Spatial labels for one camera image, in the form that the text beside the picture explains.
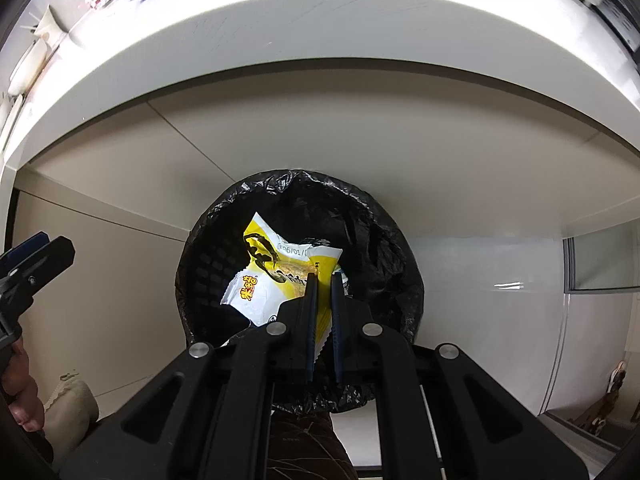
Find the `person's left hand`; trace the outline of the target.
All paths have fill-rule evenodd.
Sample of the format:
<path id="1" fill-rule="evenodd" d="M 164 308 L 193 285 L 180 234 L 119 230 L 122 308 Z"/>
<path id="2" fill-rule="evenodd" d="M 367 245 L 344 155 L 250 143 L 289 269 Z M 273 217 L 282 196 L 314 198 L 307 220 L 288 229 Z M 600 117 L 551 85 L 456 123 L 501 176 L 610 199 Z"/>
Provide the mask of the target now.
<path id="1" fill-rule="evenodd" d="M 13 401 L 9 410 L 14 420 L 27 432 L 43 428 L 44 407 L 38 398 L 38 386 L 29 371 L 29 357 L 23 338 L 12 344 L 12 356 L 1 377 L 4 392 Z"/>

